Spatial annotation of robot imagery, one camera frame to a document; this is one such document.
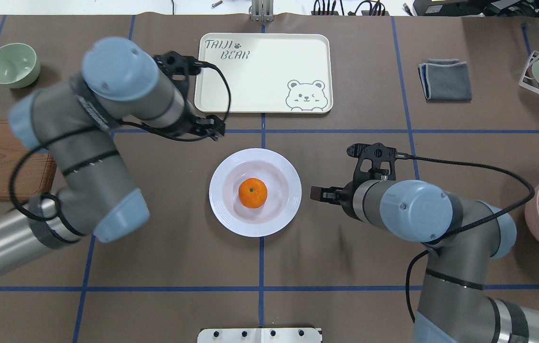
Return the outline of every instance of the green bowl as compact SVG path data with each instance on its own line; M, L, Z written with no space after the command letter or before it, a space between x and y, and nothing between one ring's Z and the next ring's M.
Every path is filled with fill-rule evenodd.
M34 82L41 72L41 63L34 49L23 43L0 48L0 85L21 88Z

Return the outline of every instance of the gray cloth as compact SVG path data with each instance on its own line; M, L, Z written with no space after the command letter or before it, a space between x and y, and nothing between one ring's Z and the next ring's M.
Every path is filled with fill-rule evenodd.
M428 59L419 65L424 96L428 100L470 101L468 65L458 59Z

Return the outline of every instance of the orange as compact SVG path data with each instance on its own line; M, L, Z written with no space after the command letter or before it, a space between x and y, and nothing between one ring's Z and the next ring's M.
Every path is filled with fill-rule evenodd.
M250 178L239 185L237 195L247 208L260 208L267 200L267 187L261 180Z

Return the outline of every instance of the white tray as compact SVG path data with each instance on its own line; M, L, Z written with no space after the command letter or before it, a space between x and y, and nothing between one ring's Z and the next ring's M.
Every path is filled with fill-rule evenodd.
M234 113L326 113L333 107L328 39L317 34L207 33L199 59L221 69ZM216 71L197 76L195 106L222 112L227 92Z

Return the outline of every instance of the black device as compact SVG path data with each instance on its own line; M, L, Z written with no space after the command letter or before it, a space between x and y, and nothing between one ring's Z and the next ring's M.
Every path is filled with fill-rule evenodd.
M204 68L204 62L193 56L182 56L175 51L153 56L157 67L172 81L172 84L186 99L189 95L189 76L199 75ZM189 133L202 137L208 135L213 141L225 136L225 122L217 115L203 118L194 114L193 109L186 107L178 122L158 131L168 135Z
M539 17L539 0L414 0L413 8L418 16Z
M326 3L325 0L322 0L322 6L320 0L315 0L314 9L311 12L311 15L339 15L339 12L335 10L336 6L337 0L333 0L333 6L331 6L330 0L328 0L328 3Z
M365 11L362 11L362 15L367 15L367 16L387 15L386 7L384 6L384 4L382 4L381 0L363 0L358 4L358 6L356 6L356 9L354 11L349 11L347 14L356 15L356 13L358 13L358 9L363 4L369 4L369 10L366 11L366 13Z

